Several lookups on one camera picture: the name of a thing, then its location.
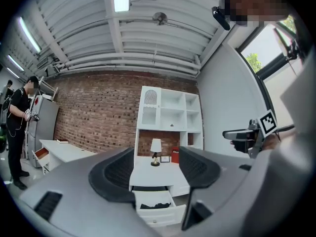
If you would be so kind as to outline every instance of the backpack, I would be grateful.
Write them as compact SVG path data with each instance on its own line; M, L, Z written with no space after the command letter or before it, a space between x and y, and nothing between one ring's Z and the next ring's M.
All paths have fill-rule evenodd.
M10 116L10 114L8 115L9 113L9 110L10 110L10 104L11 104L11 99L12 99L12 96L10 97L7 97L6 100L4 101L3 105L2 105L2 108L1 108L1 115L0 115L0 125L3 126L3 125L6 125L6 119Z

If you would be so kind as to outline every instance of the ceiling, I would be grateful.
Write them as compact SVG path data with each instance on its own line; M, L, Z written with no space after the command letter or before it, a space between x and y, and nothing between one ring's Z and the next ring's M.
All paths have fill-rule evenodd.
M98 66L84 63L81 68L93 70L112 64L112 67L121 65L120 69L139 67L196 77L198 67L205 64L228 33L212 16L211 8L218 6L219 0L130 1L128 12L115 13L113 0L29 0L8 26L0 46L0 62L22 79L46 75L44 69L47 66L38 69L38 63L47 56L53 58L52 64L59 70L72 69L63 64L78 64L77 59L86 57L86 62L107 62L99 62ZM153 22L156 12L167 15L165 25ZM40 46L40 53L22 31L18 23L20 16ZM109 58L89 59L93 55L115 53L155 54L173 60L169 62L161 58L160 65L144 65L142 62L148 59L143 57L116 57L122 64L110 62ZM12 64L8 54L24 68L24 72ZM166 64L170 63L175 66L169 68ZM57 72L52 68L49 70L50 74Z

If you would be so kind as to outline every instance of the red box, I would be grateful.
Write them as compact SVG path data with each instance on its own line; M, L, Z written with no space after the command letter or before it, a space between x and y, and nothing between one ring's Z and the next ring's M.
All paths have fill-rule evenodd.
M179 147L171 149L171 162L179 164Z

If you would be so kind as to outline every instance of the black shirt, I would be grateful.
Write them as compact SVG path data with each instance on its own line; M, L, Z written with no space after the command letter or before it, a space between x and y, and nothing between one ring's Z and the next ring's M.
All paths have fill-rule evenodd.
M25 112L29 107L29 98L28 95L25 92L24 88L18 89L14 92L12 98L11 98L11 104L16 106L19 110ZM21 121L23 118L17 117L14 114L11 114L7 119L7 125L9 129L18 129L21 125ZM21 130L24 131L26 127L26 121L22 121Z

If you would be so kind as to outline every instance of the lamp shade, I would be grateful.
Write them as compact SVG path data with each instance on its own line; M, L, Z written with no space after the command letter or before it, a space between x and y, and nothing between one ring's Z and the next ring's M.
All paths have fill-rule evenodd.
M150 148L150 151L154 153L161 152L161 139L153 139L152 147Z

